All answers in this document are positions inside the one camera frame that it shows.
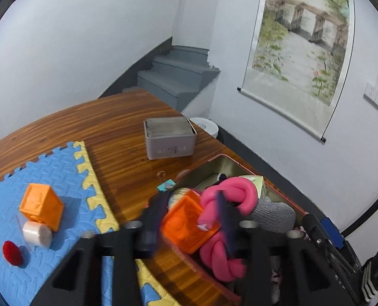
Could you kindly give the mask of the dark orange toy cube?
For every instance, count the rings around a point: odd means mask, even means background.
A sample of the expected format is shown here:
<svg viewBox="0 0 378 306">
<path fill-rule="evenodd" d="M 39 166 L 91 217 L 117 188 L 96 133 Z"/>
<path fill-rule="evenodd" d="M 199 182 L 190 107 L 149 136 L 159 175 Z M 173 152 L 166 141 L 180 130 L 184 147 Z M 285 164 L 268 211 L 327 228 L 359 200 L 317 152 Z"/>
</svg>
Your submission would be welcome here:
<svg viewBox="0 0 378 306">
<path fill-rule="evenodd" d="M 221 227 L 217 222 L 212 225 L 212 229 L 207 231 L 198 228 L 198 219 L 202 212 L 199 194 L 189 189 L 172 205 L 163 218 L 161 223 L 162 236 L 182 252 L 194 253 L 211 239 Z"/>
</svg>

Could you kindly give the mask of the white tape roll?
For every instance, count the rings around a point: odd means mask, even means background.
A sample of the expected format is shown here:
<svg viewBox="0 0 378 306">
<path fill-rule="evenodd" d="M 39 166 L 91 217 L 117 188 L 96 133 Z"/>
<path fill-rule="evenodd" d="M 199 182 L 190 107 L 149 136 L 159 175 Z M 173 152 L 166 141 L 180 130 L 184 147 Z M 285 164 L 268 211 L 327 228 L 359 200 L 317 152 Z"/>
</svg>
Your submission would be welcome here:
<svg viewBox="0 0 378 306">
<path fill-rule="evenodd" d="M 27 221 L 24 224 L 22 234 L 27 243 L 45 249 L 51 246 L 53 239 L 53 233 L 46 224 L 33 221 Z"/>
</svg>

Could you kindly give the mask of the grey metal tin box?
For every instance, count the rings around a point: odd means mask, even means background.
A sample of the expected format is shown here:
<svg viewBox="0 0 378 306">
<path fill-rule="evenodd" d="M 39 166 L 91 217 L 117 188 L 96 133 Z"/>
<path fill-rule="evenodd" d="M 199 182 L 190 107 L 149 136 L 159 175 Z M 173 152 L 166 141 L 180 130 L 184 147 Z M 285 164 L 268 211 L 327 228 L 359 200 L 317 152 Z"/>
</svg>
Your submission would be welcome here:
<svg viewBox="0 0 378 306">
<path fill-rule="evenodd" d="M 192 156 L 197 132 L 183 116 L 148 118 L 143 123 L 149 160 Z"/>
</svg>

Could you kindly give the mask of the pink knotted foam tube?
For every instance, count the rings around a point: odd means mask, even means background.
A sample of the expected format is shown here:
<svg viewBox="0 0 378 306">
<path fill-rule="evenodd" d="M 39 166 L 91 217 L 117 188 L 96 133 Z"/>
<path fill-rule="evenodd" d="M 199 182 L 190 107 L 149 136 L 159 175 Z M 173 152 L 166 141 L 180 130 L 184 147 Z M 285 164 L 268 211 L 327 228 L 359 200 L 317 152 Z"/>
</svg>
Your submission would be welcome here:
<svg viewBox="0 0 378 306">
<path fill-rule="evenodd" d="M 197 220 L 198 228 L 208 231 L 219 219 L 219 194 L 222 194 L 230 205 L 236 205 L 242 215 L 250 214 L 258 201 L 257 189 L 250 180 L 230 177 L 218 185 L 208 187 L 201 193 L 202 212 Z"/>
</svg>

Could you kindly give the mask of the red storage box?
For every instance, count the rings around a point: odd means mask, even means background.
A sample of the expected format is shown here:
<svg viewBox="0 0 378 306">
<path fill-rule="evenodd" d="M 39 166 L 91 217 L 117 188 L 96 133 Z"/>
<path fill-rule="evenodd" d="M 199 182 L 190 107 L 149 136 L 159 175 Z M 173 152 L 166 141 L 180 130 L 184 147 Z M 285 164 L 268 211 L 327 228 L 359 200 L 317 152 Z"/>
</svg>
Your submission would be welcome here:
<svg viewBox="0 0 378 306">
<path fill-rule="evenodd" d="M 183 305 L 207 305 L 210 298 L 201 293 L 211 289 L 224 303 L 239 303 L 239 295 L 230 284 L 245 277 L 246 266 L 240 259 L 226 254 L 226 241 L 216 219 L 216 193 L 223 191 L 228 201 L 244 215 L 257 205 L 285 203 L 295 212 L 294 225 L 299 226 L 306 212 L 280 193 L 263 176 L 224 155 L 200 165 L 175 185 L 170 212 L 161 225 L 161 235 L 174 252 L 195 273 L 195 281 L 186 288 L 173 288 L 172 294 Z"/>
</svg>

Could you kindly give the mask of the blue foam puzzle mat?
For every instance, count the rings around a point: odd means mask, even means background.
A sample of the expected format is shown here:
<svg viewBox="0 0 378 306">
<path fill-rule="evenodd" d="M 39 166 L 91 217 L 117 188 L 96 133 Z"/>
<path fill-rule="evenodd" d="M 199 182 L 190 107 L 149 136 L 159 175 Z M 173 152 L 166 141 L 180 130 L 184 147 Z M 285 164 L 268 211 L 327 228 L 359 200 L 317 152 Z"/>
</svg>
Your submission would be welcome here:
<svg viewBox="0 0 378 306">
<path fill-rule="evenodd" d="M 15 169 L 0 180 L 0 298 L 30 305 L 83 233 L 118 229 L 83 141 Z"/>
</svg>

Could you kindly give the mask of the white round bucket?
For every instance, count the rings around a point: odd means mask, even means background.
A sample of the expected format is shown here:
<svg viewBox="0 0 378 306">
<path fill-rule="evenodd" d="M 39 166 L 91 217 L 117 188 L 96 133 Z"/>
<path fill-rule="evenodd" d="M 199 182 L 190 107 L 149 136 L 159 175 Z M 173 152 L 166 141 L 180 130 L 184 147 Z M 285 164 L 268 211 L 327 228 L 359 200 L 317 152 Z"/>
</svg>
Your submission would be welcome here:
<svg viewBox="0 0 378 306">
<path fill-rule="evenodd" d="M 217 136 L 219 134 L 219 127 L 215 122 L 209 120 L 208 118 L 200 117 L 190 118 L 190 121 L 197 125 L 199 128 L 203 129 L 209 135 L 217 139 Z"/>
</svg>

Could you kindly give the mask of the light green box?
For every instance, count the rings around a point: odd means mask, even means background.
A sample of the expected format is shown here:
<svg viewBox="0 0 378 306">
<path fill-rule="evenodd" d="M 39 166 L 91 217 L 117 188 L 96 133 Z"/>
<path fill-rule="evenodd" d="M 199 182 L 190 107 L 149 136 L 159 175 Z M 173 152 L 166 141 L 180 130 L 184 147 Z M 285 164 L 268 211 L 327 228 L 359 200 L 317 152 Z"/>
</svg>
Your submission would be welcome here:
<svg viewBox="0 0 378 306">
<path fill-rule="evenodd" d="M 261 175 L 242 175 L 242 178 L 250 180 L 257 189 L 257 196 L 259 199 L 266 199 L 266 184 L 264 177 Z"/>
</svg>

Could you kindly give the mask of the hanging landscape scroll painting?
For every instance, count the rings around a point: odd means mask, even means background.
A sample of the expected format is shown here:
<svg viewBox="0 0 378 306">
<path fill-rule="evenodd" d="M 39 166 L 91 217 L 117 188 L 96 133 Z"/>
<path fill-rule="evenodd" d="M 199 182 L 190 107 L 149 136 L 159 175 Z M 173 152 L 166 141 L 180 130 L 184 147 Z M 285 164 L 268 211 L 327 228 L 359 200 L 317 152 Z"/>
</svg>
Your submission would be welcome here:
<svg viewBox="0 0 378 306">
<path fill-rule="evenodd" d="M 238 90 L 323 142 L 354 34 L 354 0 L 260 0 Z"/>
</svg>

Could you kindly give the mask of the small teal clip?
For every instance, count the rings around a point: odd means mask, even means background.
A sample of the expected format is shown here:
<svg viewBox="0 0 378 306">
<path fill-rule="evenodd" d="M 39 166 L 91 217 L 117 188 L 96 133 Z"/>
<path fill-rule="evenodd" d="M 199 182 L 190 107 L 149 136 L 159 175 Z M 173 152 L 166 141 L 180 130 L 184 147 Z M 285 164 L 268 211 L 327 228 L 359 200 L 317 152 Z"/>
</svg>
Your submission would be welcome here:
<svg viewBox="0 0 378 306">
<path fill-rule="evenodd" d="M 159 186 L 157 186 L 157 189 L 160 192 L 166 192 L 173 189 L 175 184 L 176 183 L 173 180 L 169 179 L 163 182 L 162 184 L 159 184 Z"/>
</svg>

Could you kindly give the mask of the red pompom ball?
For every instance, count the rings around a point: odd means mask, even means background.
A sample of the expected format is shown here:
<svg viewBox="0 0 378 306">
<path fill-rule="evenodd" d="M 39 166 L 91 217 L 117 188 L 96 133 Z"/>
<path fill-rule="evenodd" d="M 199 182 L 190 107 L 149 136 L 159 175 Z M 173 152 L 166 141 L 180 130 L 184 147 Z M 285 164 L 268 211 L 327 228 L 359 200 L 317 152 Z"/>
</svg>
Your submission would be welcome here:
<svg viewBox="0 0 378 306">
<path fill-rule="evenodd" d="M 23 262 L 22 253 L 19 247 L 10 240 L 3 243 L 2 246 L 3 256 L 12 266 L 20 266 Z"/>
</svg>

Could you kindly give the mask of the grey staircase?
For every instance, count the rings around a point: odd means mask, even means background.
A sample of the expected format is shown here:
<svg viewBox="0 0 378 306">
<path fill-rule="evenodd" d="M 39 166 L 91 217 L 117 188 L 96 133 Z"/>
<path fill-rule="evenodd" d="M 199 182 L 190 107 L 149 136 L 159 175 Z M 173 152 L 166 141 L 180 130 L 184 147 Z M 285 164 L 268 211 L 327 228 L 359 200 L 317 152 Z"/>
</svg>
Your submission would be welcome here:
<svg viewBox="0 0 378 306">
<path fill-rule="evenodd" d="M 206 49 L 174 46 L 154 57 L 149 70 L 138 72 L 137 85 L 181 112 L 220 73 L 207 58 Z"/>
</svg>

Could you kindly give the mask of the light orange toy cube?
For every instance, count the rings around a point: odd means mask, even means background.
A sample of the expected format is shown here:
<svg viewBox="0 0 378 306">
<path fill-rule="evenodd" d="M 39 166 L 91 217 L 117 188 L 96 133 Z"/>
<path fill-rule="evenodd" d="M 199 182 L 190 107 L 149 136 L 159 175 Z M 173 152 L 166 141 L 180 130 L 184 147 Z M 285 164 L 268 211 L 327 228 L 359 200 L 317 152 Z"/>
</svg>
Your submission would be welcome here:
<svg viewBox="0 0 378 306">
<path fill-rule="evenodd" d="M 19 211 L 28 220 L 46 224 L 53 232 L 57 232 L 64 203 L 48 184 L 30 183 L 20 202 Z"/>
</svg>

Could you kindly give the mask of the grey knitted sock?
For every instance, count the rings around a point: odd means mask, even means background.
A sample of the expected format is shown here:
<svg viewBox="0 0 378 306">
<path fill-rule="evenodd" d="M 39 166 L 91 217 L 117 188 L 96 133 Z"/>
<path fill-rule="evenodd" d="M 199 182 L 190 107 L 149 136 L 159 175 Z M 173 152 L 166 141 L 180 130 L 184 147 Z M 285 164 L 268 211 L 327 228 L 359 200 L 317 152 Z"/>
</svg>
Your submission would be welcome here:
<svg viewBox="0 0 378 306">
<path fill-rule="evenodd" d="M 294 228 L 296 213 L 283 202 L 268 202 L 258 199 L 248 219 L 254 220 L 266 231 L 286 233 Z"/>
</svg>

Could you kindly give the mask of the white wall socket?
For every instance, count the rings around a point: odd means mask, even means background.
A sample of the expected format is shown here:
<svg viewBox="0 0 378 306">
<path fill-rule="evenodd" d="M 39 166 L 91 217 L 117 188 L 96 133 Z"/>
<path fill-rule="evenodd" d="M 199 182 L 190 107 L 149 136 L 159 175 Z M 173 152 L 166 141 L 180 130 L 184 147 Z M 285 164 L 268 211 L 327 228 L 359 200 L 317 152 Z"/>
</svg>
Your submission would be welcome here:
<svg viewBox="0 0 378 306">
<path fill-rule="evenodd" d="M 363 93 L 364 98 L 378 110 L 378 90 L 375 86 L 367 83 Z"/>
</svg>

